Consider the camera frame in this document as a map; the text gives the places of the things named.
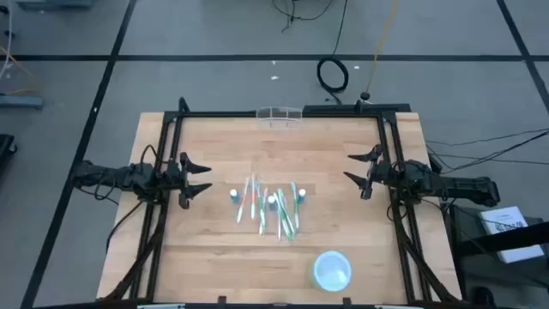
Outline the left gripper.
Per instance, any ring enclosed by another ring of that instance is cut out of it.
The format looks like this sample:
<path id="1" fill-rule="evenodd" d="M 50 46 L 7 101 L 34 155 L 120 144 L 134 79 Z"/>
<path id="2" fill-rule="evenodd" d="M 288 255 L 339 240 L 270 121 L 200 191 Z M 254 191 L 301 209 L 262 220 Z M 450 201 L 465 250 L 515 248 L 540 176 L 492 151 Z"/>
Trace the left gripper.
<path id="1" fill-rule="evenodd" d="M 187 173 L 198 174 L 211 171 L 210 167 L 197 165 L 192 162 L 186 152 L 179 154 L 179 162 L 170 160 L 165 171 L 166 185 L 168 191 L 179 190 L 178 204 L 182 209 L 189 209 L 189 199 L 193 199 L 201 192 L 212 186 L 211 183 L 189 185 Z"/>

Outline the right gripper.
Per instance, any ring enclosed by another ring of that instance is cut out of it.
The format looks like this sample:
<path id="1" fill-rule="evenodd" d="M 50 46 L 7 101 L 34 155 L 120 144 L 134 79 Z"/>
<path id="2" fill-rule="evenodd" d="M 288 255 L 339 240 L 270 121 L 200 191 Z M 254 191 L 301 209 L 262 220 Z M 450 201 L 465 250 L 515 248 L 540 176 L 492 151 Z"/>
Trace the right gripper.
<path id="1" fill-rule="evenodd" d="M 380 160 L 381 156 L 381 145 L 374 146 L 372 150 L 366 154 L 349 154 L 347 156 L 350 159 L 370 164 L 366 173 L 366 178 L 349 172 L 344 172 L 344 174 L 362 190 L 360 197 L 364 200 L 371 198 L 372 184 L 374 182 L 393 186 L 395 186 L 397 182 L 398 172 L 395 169 L 395 165 L 390 162 Z"/>

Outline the clear plastic organizer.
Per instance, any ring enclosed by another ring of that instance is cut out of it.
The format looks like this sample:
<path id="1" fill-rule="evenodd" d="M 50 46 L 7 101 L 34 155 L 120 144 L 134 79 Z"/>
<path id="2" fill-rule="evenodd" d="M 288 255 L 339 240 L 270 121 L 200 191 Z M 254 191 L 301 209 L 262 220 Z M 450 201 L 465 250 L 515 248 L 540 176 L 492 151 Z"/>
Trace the clear plastic organizer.
<path id="1" fill-rule="evenodd" d="M 302 123 L 302 110 L 286 106 L 263 107 L 256 111 L 259 127 L 264 130 L 293 130 Z"/>

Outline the white printed booklet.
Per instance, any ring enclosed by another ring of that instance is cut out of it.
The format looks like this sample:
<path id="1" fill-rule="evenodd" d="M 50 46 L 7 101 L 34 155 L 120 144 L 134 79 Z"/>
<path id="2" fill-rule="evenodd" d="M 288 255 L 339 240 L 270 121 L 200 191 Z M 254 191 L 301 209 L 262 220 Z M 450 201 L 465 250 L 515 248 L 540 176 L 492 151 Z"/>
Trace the white printed booklet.
<path id="1" fill-rule="evenodd" d="M 478 213 L 478 217 L 485 231 L 490 235 L 528 227 L 525 218 L 516 206 L 481 211 Z M 540 258 L 544 255 L 544 252 L 540 245 L 531 245 L 518 249 L 498 251 L 497 255 L 502 262 L 512 264 L 532 258 Z"/>

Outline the black side cart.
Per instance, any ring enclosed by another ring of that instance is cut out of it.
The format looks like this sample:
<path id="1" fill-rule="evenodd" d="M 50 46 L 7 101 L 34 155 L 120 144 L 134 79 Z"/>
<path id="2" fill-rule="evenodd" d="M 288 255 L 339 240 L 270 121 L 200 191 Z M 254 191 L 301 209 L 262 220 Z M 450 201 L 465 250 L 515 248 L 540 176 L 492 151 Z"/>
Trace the black side cart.
<path id="1" fill-rule="evenodd" d="M 528 227 L 488 234 L 478 213 L 516 206 Z M 536 209 L 504 203 L 488 209 L 463 202 L 446 209 L 459 289 L 464 300 L 476 306 L 549 309 L 549 206 Z M 540 245 L 542 257 L 506 264 L 498 251 Z"/>

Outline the grey floor base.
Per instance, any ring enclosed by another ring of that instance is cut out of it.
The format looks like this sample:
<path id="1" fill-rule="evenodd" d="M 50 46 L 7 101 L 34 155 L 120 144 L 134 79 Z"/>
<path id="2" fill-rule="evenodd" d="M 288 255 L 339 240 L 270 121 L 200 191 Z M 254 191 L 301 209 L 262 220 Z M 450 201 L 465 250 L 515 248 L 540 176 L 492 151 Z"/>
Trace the grey floor base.
<path id="1" fill-rule="evenodd" d="M 44 101 L 40 96 L 0 95 L 0 108 L 43 108 Z"/>
<path id="2" fill-rule="evenodd" d="M 96 0 L 15 0 L 24 10 L 91 9 Z"/>

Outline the black floor equipment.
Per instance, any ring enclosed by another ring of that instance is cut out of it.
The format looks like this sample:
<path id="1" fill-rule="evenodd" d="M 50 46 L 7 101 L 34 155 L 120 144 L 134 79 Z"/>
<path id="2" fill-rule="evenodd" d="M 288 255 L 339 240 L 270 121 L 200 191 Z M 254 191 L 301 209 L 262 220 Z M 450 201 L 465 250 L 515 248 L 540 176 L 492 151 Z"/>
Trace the black floor equipment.
<path id="1" fill-rule="evenodd" d="M 0 177 L 17 151 L 15 137 L 9 134 L 0 134 Z"/>

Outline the black aluminium table frame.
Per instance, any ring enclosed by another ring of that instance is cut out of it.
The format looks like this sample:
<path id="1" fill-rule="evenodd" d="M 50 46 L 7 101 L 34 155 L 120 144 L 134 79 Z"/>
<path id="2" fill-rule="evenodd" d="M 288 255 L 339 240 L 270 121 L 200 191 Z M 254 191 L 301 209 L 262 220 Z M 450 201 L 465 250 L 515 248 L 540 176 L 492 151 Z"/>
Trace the black aluminium table frame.
<path id="1" fill-rule="evenodd" d="M 365 163 L 348 158 L 383 143 L 391 159 L 426 161 L 419 117 L 405 105 L 319 106 L 306 110 L 293 130 L 261 129 L 255 112 L 170 112 L 142 114 L 131 159 L 153 161 L 145 147 L 153 144 L 163 158 L 172 145 L 211 171 L 193 175 L 193 184 L 213 185 L 197 195 L 189 209 L 177 192 L 167 205 L 144 206 L 124 193 L 97 296 L 105 298 L 136 259 L 142 233 L 156 223 L 165 227 L 160 248 L 137 276 L 134 294 L 153 303 L 179 303 L 184 309 L 261 307 L 291 309 L 298 305 L 405 305 L 423 297 L 424 279 L 415 265 L 401 263 L 395 226 L 389 219 L 389 191 L 374 185 L 368 200 L 344 172 L 364 175 Z M 229 192 L 241 190 L 255 173 L 268 192 L 306 190 L 301 226 L 294 241 L 281 235 L 277 216 L 268 214 L 267 231 L 250 218 L 244 204 Z M 317 288 L 311 266 L 325 251 L 340 251 L 353 277 L 341 292 Z"/>

